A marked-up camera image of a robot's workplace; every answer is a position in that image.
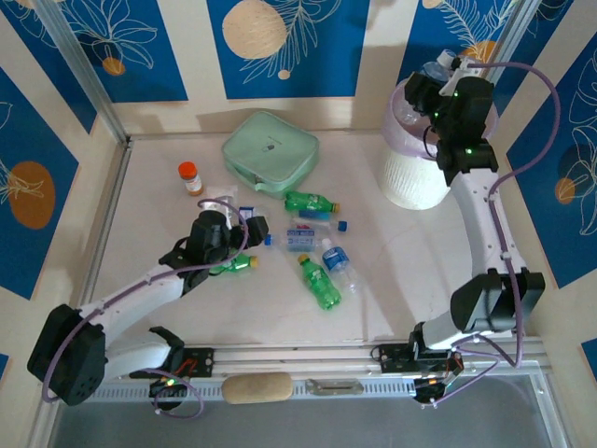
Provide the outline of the aluminium front frame rail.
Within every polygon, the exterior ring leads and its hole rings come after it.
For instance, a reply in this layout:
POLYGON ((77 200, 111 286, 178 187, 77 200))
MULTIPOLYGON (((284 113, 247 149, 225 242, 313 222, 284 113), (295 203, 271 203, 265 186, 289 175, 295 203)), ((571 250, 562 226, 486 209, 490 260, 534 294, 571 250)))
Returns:
MULTIPOLYGON (((225 377, 240 373, 288 372, 305 375, 309 372, 347 372, 372 371, 382 373, 380 364, 372 358, 372 349, 383 343, 373 345, 332 344, 306 346, 290 344, 287 346, 268 345, 185 345, 178 337, 164 329, 154 328, 141 340, 128 340, 105 346, 102 333, 65 338, 52 341, 41 337, 32 352, 28 371, 56 394, 73 393, 76 400, 82 400, 91 394, 104 381, 129 374, 139 368, 142 355, 150 349, 160 346, 170 347, 211 347, 215 350, 215 364, 212 377, 225 377)), ((156 373, 158 378, 146 378, 156 382, 167 377, 182 382, 188 377, 178 377, 172 373, 157 369, 145 369, 147 373, 156 373)), ((398 373, 411 377, 442 376, 443 373, 398 373)))

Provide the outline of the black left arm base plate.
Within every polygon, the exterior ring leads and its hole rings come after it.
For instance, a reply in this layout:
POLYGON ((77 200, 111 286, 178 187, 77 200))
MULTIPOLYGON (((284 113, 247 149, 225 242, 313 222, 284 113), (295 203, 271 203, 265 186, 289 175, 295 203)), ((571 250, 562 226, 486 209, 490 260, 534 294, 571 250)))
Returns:
POLYGON ((214 354, 215 350, 211 347, 160 346, 143 354, 139 368, 129 376, 135 379, 158 378, 156 373, 145 372, 145 369, 157 369, 178 377, 210 378, 215 364, 214 354))

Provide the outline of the white ribbed waste bin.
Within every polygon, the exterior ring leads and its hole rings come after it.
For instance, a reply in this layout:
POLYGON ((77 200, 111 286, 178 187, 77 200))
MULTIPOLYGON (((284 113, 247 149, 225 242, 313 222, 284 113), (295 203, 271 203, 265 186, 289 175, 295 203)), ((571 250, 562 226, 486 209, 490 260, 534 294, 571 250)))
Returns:
POLYGON ((390 202, 415 211, 439 205, 450 192, 434 161, 403 155, 388 146, 382 151, 377 182, 390 202))

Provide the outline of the orange cap pill bottle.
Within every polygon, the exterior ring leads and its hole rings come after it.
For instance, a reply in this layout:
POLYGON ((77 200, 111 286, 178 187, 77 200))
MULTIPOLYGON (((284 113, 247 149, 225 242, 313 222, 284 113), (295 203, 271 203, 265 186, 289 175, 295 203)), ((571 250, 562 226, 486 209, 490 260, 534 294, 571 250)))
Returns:
POLYGON ((192 161, 183 161, 178 166, 178 173, 185 184, 186 191, 191 196, 199 196, 203 192, 203 184, 197 167, 192 161))

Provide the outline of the perforated grey metal strip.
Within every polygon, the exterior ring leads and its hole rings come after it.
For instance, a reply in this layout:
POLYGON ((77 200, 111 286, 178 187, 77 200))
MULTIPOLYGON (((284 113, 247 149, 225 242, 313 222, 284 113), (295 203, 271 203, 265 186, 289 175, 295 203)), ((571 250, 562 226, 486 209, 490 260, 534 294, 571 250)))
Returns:
MULTIPOLYGON (((293 394, 289 399, 384 399, 414 398, 413 379, 368 377, 358 380, 365 388, 359 396, 317 397, 310 395, 305 386, 307 380, 293 381, 293 394)), ((145 381, 116 382, 100 386, 86 403, 151 403, 149 383, 145 381)))

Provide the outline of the clear bottle light blue label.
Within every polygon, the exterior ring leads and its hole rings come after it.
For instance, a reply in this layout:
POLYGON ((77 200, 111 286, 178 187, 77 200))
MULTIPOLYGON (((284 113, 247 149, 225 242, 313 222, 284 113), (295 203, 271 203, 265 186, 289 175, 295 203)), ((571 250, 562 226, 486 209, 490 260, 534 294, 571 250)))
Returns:
POLYGON ((321 234, 314 229, 287 229, 281 233, 267 234, 264 245, 279 247, 288 252, 314 252, 323 246, 321 234))

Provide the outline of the aluminium corner post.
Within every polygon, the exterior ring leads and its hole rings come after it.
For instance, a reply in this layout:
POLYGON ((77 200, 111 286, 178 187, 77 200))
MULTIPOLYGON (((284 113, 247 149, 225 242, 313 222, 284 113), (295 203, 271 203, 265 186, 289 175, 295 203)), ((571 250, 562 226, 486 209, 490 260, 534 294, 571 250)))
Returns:
POLYGON ((53 0, 32 0, 34 10, 107 129, 123 146, 129 143, 115 108, 75 33, 53 0))
POLYGON ((504 71, 504 68, 498 64, 510 61, 541 3, 542 0, 514 1, 512 13, 496 41, 492 55, 486 62, 487 67, 481 71, 481 76, 493 85, 497 84, 504 71))

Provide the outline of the silver metal latch plate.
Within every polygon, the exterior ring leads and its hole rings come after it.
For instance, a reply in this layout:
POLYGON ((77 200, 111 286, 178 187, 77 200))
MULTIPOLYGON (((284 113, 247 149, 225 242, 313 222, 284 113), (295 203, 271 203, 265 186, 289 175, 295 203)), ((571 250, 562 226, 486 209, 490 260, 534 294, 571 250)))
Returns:
POLYGON ((317 397, 359 396, 365 391, 358 380, 314 380, 305 382, 310 395, 317 397))

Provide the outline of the mint green zip pouch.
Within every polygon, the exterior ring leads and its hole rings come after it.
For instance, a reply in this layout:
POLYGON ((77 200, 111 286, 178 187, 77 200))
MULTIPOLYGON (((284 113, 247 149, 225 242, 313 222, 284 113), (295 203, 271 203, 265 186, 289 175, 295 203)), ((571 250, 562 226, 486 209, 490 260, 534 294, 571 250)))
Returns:
POLYGON ((222 146, 227 170, 249 189, 282 200, 319 162, 319 140, 273 114, 246 119, 222 146))

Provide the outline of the white cap blue label bottle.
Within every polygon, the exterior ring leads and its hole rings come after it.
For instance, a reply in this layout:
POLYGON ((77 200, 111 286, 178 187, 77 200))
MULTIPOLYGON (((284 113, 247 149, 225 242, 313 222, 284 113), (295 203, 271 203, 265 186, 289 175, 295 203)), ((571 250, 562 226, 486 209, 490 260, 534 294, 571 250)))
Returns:
POLYGON ((331 280, 346 294, 357 294, 359 277, 344 249, 328 238, 322 240, 322 248, 322 261, 331 280))

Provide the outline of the grey metal sheet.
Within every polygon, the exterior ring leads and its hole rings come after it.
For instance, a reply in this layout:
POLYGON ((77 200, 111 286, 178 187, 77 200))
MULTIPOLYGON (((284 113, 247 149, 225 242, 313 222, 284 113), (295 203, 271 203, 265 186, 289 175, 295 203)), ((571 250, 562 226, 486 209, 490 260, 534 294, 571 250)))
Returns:
POLYGON ((529 375, 488 376, 437 408, 413 399, 292 398, 158 417, 147 402, 106 400, 60 410, 47 448, 573 448, 529 375))

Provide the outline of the clear bottle pink label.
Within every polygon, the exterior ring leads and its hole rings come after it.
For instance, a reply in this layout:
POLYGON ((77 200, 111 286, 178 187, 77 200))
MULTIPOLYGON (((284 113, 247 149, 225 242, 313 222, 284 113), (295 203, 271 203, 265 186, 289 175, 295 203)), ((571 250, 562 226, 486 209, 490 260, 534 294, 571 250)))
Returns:
POLYGON ((335 231, 345 233, 348 231, 348 223, 340 221, 309 220, 305 218, 293 218, 290 226, 299 229, 314 229, 319 231, 335 231))

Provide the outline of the right black electronics board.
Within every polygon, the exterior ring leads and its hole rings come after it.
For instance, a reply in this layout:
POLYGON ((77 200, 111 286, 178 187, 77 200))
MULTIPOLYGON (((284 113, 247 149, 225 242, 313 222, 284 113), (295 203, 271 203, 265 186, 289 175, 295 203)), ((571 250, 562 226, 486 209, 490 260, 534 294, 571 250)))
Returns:
POLYGON ((439 377, 415 379, 414 399, 419 402, 422 407, 427 405, 436 406, 438 401, 447 394, 448 389, 462 372, 462 369, 455 369, 453 371, 444 372, 443 375, 439 377))

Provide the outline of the silver cap blue label bottle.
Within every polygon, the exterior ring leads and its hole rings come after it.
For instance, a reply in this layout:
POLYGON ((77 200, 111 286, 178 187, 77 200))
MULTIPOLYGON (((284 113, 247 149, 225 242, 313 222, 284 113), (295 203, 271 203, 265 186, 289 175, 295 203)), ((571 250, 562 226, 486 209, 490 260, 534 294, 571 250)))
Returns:
MULTIPOLYGON (((444 49, 434 61, 424 63, 419 72, 444 85, 451 78, 451 64, 455 57, 456 54, 452 50, 444 49)), ((415 112, 406 101, 405 94, 402 94, 402 98, 395 104, 394 113, 403 125, 415 126, 422 119, 421 115, 415 112)))

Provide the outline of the black electronics board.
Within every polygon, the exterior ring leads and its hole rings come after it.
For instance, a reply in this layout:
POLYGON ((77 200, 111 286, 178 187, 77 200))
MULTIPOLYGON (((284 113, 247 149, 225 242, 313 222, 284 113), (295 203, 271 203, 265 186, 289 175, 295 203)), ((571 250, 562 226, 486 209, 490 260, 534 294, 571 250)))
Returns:
POLYGON ((150 401, 161 412, 174 410, 186 397, 187 387, 172 378, 161 377, 149 387, 150 401))
POLYGON ((462 369, 455 369, 453 371, 444 372, 443 375, 439 377, 415 379, 414 399, 419 402, 422 407, 427 405, 436 406, 438 401, 447 394, 448 389, 462 372, 462 369))

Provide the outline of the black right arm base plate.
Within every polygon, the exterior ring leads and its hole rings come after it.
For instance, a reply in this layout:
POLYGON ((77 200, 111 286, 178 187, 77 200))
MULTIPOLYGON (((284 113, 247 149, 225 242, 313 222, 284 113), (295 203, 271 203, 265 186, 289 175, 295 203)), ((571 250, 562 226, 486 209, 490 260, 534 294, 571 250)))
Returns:
POLYGON ((464 370, 463 362, 450 350, 421 350, 407 343, 384 343, 375 346, 372 358, 382 373, 454 373, 464 370))

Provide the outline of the beige oval foam pad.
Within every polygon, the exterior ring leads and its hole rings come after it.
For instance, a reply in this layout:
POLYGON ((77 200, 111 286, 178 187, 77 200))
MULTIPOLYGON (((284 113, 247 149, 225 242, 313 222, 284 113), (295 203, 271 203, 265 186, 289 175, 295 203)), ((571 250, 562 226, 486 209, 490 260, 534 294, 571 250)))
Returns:
POLYGON ((279 402, 293 394, 293 380, 286 372, 232 376, 221 387, 225 402, 234 405, 279 402))

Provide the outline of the left black electronics board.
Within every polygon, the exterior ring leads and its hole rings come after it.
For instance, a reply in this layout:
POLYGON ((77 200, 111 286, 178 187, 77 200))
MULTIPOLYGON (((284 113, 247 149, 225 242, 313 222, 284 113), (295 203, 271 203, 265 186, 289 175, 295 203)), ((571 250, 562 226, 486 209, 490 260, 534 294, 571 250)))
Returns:
POLYGON ((186 397, 187 387, 172 378, 161 377, 149 387, 150 401, 161 412, 174 410, 186 397))

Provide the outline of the green plastic soda bottle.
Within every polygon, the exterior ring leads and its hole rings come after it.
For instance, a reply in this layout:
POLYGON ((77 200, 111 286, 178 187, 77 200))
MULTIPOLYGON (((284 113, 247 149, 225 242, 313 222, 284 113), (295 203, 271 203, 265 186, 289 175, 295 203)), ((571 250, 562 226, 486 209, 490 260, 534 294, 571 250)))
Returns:
POLYGON ((333 285, 324 268, 307 254, 298 257, 303 283, 323 310, 331 310, 341 302, 341 294, 333 285))
POLYGON ((237 273, 246 269, 255 269, 257 266, 258 258, 256 256, 240 254, 228 263, 211 269, 209 275, 219 276, 222 273, 237 273))
POLYGON ((289 191, 285 195, 285 210, 338 213, 340 211, 340 204, 333 203, 325 196, 319 194, 289 191))

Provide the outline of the aluminium table side rail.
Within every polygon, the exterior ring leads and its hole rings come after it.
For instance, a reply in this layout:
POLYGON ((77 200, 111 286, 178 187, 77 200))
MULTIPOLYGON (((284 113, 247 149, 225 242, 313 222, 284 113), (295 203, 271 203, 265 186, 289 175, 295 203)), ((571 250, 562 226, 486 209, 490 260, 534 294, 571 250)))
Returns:
POLYGON ((133 141, 131 139, 127 140, 123 146, 117 147, 118 151, 110 165, 97 213, 91 227, 90 250, 88 262, 83 272, 82 283, 76 298, 71 300, 71 303, 76 307, 91 302, 93 297, 109 233, 118 207, 119 196, 130 163, 132 147, 133 141))

